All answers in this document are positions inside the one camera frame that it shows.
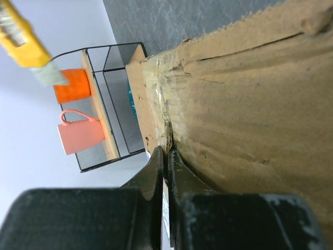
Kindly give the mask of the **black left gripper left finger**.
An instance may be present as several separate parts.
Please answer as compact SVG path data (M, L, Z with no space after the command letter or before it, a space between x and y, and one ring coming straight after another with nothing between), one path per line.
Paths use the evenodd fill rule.
M160 249L163 150L127 183L101 189L30 189L1 227L1 249Z

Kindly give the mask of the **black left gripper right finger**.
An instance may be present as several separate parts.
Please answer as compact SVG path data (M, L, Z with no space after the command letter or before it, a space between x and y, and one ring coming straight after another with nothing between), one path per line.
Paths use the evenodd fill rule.
M170 244L174 249L327 249L309 205L291 194L223 194L168 153Z

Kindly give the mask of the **brown cardboard express box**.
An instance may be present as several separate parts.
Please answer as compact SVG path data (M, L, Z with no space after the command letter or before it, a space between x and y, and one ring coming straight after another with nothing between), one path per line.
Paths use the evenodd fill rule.
M148 152L230 193L302 196L332 235L332 1L286 1L127 65Z

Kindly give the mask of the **yellow utility knife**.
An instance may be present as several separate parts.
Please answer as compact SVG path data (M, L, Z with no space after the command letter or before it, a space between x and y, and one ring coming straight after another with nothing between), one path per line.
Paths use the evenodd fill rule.
M28 68L41 85L69 84L29 22L10 1L1 1L1 46L18 66Z

